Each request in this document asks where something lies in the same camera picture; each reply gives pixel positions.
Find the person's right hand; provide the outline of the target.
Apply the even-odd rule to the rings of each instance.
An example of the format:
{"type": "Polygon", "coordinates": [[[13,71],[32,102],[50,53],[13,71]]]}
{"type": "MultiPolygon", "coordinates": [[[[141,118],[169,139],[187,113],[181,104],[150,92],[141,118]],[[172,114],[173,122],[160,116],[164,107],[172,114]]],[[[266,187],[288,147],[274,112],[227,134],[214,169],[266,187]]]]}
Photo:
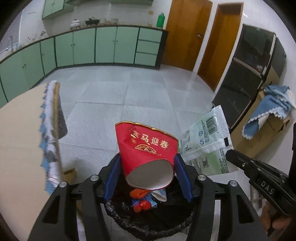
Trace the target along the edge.
{"type": "Polygon", "coordinates": [[[290,222],[292,221],[292,217],[286,215],[276,217],[276,214],[272,215],[272,211],[274,211],[274,207],[268,201],[266,201],[262,209],[260,220],[262,222],[266,234],[268,234],[268,231],[271,228],[274,229],[276,235],[273,236],[274,240],[276,240],[287,229],[290,222]]]}

